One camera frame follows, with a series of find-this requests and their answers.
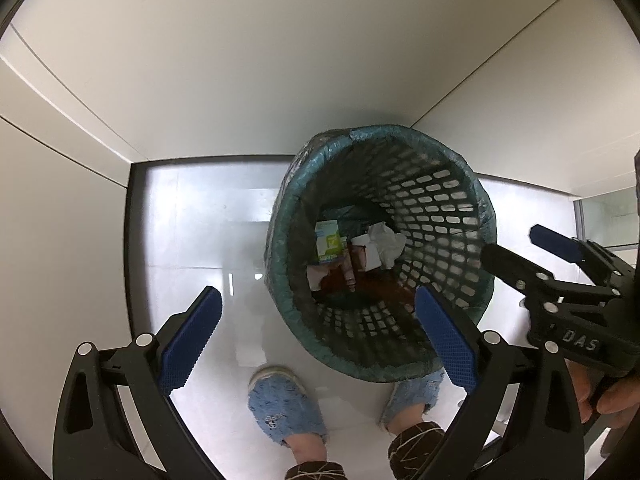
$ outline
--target shoe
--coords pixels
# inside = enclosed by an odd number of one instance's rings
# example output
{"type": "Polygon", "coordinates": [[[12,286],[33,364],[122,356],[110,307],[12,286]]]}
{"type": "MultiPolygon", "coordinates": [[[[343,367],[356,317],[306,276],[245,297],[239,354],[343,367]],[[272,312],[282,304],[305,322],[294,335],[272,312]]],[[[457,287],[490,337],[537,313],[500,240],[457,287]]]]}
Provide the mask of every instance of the shoe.
{"type": "Polygon", "coordinates": [[[287,445],[288,436],[302,433],[316,433],[326,443],[328,432],[318,404],[287,368],[259,370],[249,382],[248,404],[260,429],[281,446],[287,445]]]}
{"type": "Polygon", "coordinates": [[[424,413],[435,406],[438,400],[440,384],[444,378],[444,368],[432,372],[426,377],[410,379],[396,383],[391,398],[382,412],[380,426],[386,430],[386,425],[405,408],[414,404],[425,403],[424,413]]]}

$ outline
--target black plastic basket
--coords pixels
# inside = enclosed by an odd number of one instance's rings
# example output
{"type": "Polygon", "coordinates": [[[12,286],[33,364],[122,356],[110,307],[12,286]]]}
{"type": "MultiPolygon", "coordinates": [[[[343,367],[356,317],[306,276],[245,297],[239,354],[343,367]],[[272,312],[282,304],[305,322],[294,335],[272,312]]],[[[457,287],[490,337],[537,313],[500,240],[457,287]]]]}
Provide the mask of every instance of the black plastic basket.
{"type": "Polygon", "coordinates": [[[404,126],[367,126],[313,137],[296,156],[276,200],[265,260],[270,293],[291,331],[324,364],[373,382],[422,377],[442,366],[414,309],[317,302],[306,268],[317,261],[316,221],[335,205],[364,204],[371,223],[407,236],[393,269],[413,291],[432,283],[478,323],[494,290],[482,245],[497,240],[491,201],[464,159],[404,126]]]}

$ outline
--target wall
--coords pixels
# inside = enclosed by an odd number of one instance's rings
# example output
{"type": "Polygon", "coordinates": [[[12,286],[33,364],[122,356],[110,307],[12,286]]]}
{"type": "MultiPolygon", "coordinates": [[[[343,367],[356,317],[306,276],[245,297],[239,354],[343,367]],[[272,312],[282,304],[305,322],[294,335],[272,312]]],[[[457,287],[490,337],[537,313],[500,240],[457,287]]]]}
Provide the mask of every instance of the wall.
{"type": "Polygon", "coordinates": [[[293,154],[412,124],[555,1],[27,0],[13,24],[143,157],[293,154]]]}
{"type": "Polygon", "coordinates": [[[0,410],[50,474],[76,347],[130,341],[122,256],[129,165],[2,62],[0,96],[0,410]]]}
{"type": "Polygon", "coordinates": [[[559,0],[416,127],[474,170],[577,196],[635,183],[640,46],[612,0],[559,0]]]}

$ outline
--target finger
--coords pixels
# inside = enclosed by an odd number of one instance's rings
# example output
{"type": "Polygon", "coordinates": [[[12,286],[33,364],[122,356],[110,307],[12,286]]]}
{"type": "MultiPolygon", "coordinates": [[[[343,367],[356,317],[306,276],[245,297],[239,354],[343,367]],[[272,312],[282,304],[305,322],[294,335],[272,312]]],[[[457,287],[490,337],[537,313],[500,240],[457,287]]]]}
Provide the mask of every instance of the finger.
{"type": "Polygon", "coordinates": [[[640,404],[640,376],[620,379],[598,401],[600,413],[615,413],[640,404]]]}
{"type": "Polygon", "coordinates": [[[578,403],[589,399],[591,381],[587,372],[588,368],[569,360],[566,361],[566,367],[569,369],[569,375],[574,383],[575,397],[578,399],[578,403]]]}
{"type": "Polygon", "coordinates": [[[638,407],[639,406],[640,406],[640,404],[636,404],[635,406],[631,406],[630,408],[627,408],[626,410],[622,410],[621,412],[617,412],[608,421],[608,426],[610,428],[624,428],[624,427],[628,426],[631,423],[631,421],[634,420],[634,417],[636,416],[636,413],[638,412],[638,407]]]}
{"type": "Polygon", "coordinates": [[[593,415],[593,408],[589,404],[588,400],[578,402],[578,410],[580,410],[580,421],[583,424],[591,418],[591,415],[593,415]]]}

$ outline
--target white tiled floor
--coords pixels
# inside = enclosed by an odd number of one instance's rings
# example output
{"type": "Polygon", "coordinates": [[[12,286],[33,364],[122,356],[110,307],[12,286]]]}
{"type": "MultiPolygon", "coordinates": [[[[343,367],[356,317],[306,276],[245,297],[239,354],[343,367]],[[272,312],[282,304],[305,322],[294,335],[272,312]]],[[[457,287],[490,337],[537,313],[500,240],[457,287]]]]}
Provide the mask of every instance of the white tiled floor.
{"type": "MultiPolygon", "coordinates": [[[[260,277],[271,208],[286,169],[285,162],[188,162],[149,170],[143,235],[153,330],[186,309],[205,285],[222,291],[225,301],[220,325],[172,399],[226,478],[280,479],[293,465],[292,456],[257,427],[246,408],[246,386],[265,364],[288,366],[319,399],[331,433],[330,459],[341,462],[351,480],[390,480],[391,439],[376,423],[392,386],[347,377],[311,357],[286,327],[260,277]]],[[[557,277],[575,280],[575,269],[527,238],[537,222],[575,235],[570,199],[493,180],[483,184],[496,209],[500,243],[557,277]]],[[[497,282],[481,328],[523,342],[527,316],[518,307],[520,298],[497,282]]],[[[447,380],[430,417],[448,426],[463,397],[447,380]]]]}

